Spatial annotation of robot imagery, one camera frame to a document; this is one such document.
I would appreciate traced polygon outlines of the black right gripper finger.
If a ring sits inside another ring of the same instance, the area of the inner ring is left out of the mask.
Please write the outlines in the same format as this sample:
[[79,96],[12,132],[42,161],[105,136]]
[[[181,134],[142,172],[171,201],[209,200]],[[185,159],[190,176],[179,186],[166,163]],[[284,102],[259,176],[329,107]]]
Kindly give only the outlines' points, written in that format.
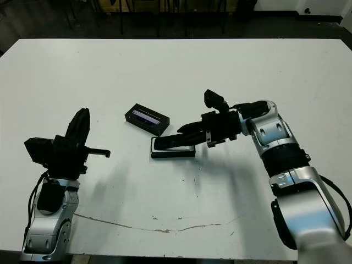
[[178,133],[197,133],[201,131],[203,131],[202,121],[185,124],[177,130]]
[[189,145],[198,145],[201,143],[207,142],[207,134],[205,131],[199,131],[192,133],[189,138]]

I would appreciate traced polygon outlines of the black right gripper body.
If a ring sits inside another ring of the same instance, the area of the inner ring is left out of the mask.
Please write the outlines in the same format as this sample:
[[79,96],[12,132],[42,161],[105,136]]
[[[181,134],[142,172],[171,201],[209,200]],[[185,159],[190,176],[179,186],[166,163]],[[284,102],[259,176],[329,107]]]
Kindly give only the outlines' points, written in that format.
[[201,117],[203,131],[206,133],[206,143],[209,148],[224,143],[226,139],[236,140],[237,135],[242,133],[237,111],[223,113],[212,111],[203,114]]

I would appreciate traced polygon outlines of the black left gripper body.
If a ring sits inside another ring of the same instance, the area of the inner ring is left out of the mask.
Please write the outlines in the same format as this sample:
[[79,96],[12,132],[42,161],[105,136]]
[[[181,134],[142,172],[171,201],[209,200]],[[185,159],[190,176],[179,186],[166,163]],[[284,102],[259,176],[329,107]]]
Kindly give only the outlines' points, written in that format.
[[49,155],[49,176],[56,179],[78,179],[87,172],[85,163],[89,155],[109,158],[111,152],[106,149],[87,147],[82,140],[57,135]]

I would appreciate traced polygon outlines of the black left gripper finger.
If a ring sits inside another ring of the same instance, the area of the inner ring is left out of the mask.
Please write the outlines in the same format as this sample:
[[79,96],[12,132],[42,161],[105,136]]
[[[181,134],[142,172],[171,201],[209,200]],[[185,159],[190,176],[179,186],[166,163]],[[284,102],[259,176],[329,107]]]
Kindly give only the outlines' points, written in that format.
[[86,109],[82,108],[76,112],[68,125],[66,138],[74,139],[83,144],[86,141]]
[[88,108],[84,109],[84,145],[90,131],[90,111]]

